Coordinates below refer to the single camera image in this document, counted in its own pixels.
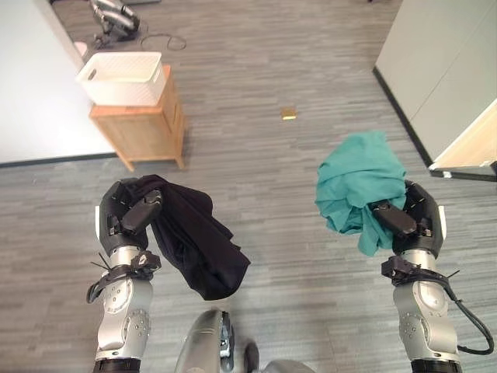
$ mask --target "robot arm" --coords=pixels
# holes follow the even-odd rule
[[[135,12],[119,0],[90,0],[93,17],[102,27],[103,35],[97,37],[102,44],[109,41],[114,30],[120,37],[132,39],[140,26],[140,19]]]
[[[99,208],[99,240],[110,259],[106,272],[88,290],[87,302],[103,295],[96,372],[138,373],[150,333],[150,280],[161,267],[147,251],[146,227],[162,207],[162,195],[153,190],[131,200],[126,180],[114,183]]]
[[[374,217],[394,233],[395,256],[382,264],[381,273],[395,286],[399,333],[413,373],[460,373],[458,348],[490,354],[493,339],[485,325],[457,299],[449,278],[437,272],[436,258],[445,236],[443,210],[419,185],[406,181],[406,188],[404,211],[385,200],[370,206]],[[487,350],[457,345],[457,334],[447,315],[447,296],[485,335]]]

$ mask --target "wooden side table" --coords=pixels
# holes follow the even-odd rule
[[[175,159],[180,169],[185,117],[172,79],[171,66],[164,65],[166,83],[155,106],[94,105],[90,118],[114,147],[124,165],[131,162]]]

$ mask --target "black garment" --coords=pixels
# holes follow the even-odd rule
[[[165,258],[206,301],[237,291],[250,261],[233,235],[212,216],[212,200],[204,192],[169,183],[157,175],[127,183],[134,201],[152,190],[162,192],[162,211],[152,230]]]

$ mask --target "black cable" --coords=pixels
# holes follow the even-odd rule
[[[457,299],[454,301],[457,307],[463,312],[466,317],[473,323],[474,326],[477,327],[478,330],[480,330],[481,334],[485,337],[488,343],[488,348],[486,350],[473,350],[472,348],[468,348],[466,346],[461,346],[457,345],[457,348],[463,352],[467,352],[468,354],[473,354],[473,355],[490,355],[493,350],[494,350],[494,340],[492,338],[492,334],[490,333],[490,330],[488,330],[487,326],[465,305],[463,305],[463,301],[461,299]]]
[[[143,50],[143,51],[146,51],[147,49],[144,47],[144,42],[148,39],[151,39],[152,37],[167,37],[168,38],[168,41],[167,43],[165,44],[165,47],[167,50],[169,51],[182,51],[183,49],[186,48],[186,39],[183,38],[183,37],[179,37],[179,36],[176,36],[176,35],[172,35],[170,33],[151,33],[149,35],[148,34],[148,23],[146,23],[145,21],[141,21],[141,24],[144,24],[147,29],[144,31],[144,34],[145,36],[142,37],[140,39],[140,41],[138,42],[140,44],[140,48]],[[176,40],[176,43],[178,43],[177,40],[179,40],[179,47],[172,47],[171,46],[171,42],[173,40]]]

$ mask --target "white wall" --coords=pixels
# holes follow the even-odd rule
[[[0,2],[0,163],[113,152],[75,82],[83,65],[47,0]]]
[[[497,97],[497,0],[404,0],[376,66],[432,159]]]

